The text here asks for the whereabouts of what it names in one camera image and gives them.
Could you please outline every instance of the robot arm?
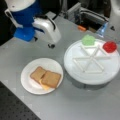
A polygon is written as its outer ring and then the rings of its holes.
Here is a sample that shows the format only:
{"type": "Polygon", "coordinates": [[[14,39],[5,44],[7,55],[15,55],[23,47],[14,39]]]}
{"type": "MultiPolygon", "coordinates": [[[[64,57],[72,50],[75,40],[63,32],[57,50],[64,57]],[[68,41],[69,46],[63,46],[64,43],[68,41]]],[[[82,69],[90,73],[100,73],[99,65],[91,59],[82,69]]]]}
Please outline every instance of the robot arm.
{"type": "Polygon", "coordinates": [[[49,44],[56,44],[60,40],[58,27],[52,19],[42,16],[38,0],[5,1],[8,6],[5,13],[17,28],[14,37],[25,41],[31,41],[36,37],[49,44]]]}

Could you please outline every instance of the gray table surface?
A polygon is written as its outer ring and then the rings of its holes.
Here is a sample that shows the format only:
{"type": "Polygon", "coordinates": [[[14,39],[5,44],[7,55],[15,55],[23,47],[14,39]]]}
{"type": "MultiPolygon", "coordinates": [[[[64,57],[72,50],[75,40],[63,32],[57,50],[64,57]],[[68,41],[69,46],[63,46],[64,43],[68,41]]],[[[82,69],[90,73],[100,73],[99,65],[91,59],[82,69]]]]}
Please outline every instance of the gray table surface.
{"type": "Polygon", "coordinates": [[[54,49],[49,49],[47,43],[40,40],[27,43],[16,38],[0,47],[1,82],[42,120],[120,120],[120,74],[105,88],[87,91],[75,87],[64,69],[64,53],[72,43],[86,34],[102,38],[89,31],[79,31],[75,24],[63,18],[59,17],[55,22],[62,38],[54,49]],[[63,82],[50,94],[34,95],[21,85],[23,68],[37,58],[52,58],[63,67],[63,82]]]}

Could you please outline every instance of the bread slice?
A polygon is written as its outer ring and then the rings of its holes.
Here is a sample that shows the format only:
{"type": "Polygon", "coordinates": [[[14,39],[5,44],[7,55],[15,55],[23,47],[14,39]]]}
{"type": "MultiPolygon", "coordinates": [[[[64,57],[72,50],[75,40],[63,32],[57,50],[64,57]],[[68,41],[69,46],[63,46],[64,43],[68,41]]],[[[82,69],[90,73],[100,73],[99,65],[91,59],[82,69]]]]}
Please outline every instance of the bread slice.
{"type": "Polygon", "coordinates": [[[43,85],[47,85],[51,88],[56,88],[59,81],[60,81],[61,75],[55,72],[47,71],[42,78],[41,83],[43,85]]]}
{"type": "Polygon", "coordinates": [[[46,70],[42,67],[37,67],[34,72],[31,73],[30,77],[39,83],[41,78],[45,75],[46,70]]]}

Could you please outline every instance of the green block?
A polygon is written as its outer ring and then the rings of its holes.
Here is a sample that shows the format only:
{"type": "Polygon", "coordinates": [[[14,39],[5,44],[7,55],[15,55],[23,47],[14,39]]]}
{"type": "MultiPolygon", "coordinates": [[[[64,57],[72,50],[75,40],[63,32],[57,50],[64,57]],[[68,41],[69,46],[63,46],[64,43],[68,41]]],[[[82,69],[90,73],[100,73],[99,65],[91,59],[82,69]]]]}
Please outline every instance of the green block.
{"type": "Polygon", "coordinates": [[[86,35],[82,38],[82,44],[85,46],[91,46],[95,44],[95,37],[86,35]]]}

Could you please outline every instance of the wire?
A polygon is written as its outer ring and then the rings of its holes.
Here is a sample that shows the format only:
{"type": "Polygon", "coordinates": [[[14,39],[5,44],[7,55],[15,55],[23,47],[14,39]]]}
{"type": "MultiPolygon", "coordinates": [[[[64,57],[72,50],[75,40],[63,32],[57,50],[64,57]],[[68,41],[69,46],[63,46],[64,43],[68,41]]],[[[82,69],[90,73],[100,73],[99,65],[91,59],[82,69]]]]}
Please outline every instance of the wire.
{"type": "Polygon", "coordinates": [[[53,20],[55,20],[55,19],[59,16],[59,14],[61,13],[61,11],[62,11],[62,6],[63,6],[63,0],[61,0],[59,12],[52,18],[53,20]]]}
{"type": "Polygon", "coordinates": [[[94,12],[87,11],[87,10],[81,10],[80,12],[83,12],[83,13],[84,13],[84,12],[86,12],[86,13],[91,13],[91,14],[93,14],[93,15],[96,15],[96,16],[104,19],[104,21],[108,22],[108,20],[107,20],[105,17],[103,17],[103,16],[101,16],[101,15],[98,15],[98,14],[96,14],[96,13],[94,13],[94,12]]]}

